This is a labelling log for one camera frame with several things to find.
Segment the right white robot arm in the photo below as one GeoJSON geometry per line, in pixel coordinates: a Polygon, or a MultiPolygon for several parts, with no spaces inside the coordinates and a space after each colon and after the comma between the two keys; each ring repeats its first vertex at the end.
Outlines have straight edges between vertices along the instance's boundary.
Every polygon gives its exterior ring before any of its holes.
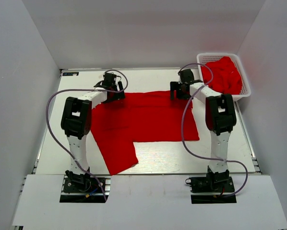
{"type": "Polygon", "coordinates": [[[205,104],[205,123],[211,135],[211,154],[207,168],[207,187],[218,191],[229,179],[228,141],[237,119],[232,95],[222,94],[194,78],[191,69],[178,72],[179,81],[170,82],[170,98],[193,98],[205,104]]]}

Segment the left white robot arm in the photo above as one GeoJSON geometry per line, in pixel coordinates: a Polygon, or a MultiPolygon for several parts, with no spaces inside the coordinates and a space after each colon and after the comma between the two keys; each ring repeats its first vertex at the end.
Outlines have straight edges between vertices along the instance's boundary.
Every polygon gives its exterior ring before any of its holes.
{"type": "Polygon", "coordinates": [[[79,176],[75,179],[75,186],[80,191],[87,191],[91,187],[89,165],[86,156],[86,137],[92,124],[92,109],[102,103],[109,103],[125,98],[120,76],[106,71],[92,91],[80,97],[68,97],[63,109],[61,128],[67,137],[71,153],[71,173],[79,176]]]}

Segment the red t shirt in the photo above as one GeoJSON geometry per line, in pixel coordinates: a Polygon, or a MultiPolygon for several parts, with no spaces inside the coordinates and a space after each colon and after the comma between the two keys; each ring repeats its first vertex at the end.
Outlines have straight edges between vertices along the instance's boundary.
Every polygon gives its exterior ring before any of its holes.
{"type": "Polygon", "coordinates": [[[110,175],[139,161],[135,142],[198,141],[199,133],[186,100],[170,99],[168,91],[127,93],[125,99],[92,109],[91,133],[110,175]]]}

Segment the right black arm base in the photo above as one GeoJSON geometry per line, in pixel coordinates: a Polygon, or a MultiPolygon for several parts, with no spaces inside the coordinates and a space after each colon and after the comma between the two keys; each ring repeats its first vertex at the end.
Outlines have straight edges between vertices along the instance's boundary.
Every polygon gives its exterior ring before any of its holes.
{"type": "Polygon", "coordinates": [[[211,186],[209,179],[203,177],[189,177],[185,184],[190,187],[191,203],[194,205],[203,204],[235,204],[236,196],[228,196],[235,192],[232,177],[227,181],[216,183],[211,186]]]}

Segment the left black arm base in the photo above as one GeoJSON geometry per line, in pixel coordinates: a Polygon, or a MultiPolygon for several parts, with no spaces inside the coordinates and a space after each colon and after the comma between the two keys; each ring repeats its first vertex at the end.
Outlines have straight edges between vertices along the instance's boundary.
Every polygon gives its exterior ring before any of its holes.
{"type": "Polygon", "coordinates": [[[67,176],[64,176],[60,203],[86,203],[86,204],[103,204],[106,200],[99,183],[95,178],[90,178],[86,184],[78,184],[67,176]]]}

